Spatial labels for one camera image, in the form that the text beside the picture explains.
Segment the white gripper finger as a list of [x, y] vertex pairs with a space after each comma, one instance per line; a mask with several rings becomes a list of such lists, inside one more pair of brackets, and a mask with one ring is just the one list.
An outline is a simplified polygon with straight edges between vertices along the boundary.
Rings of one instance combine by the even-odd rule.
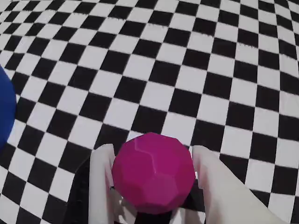
[[115, 160], [113, 144], [104, 144], [90, 156], [89, 224], [140, 223], [133, 201], [115, 188], [112, 167]]
[[213, 153], [204, 146], [192, 147], [192, 161], [203, 190], [208, 224], [282, 224]]

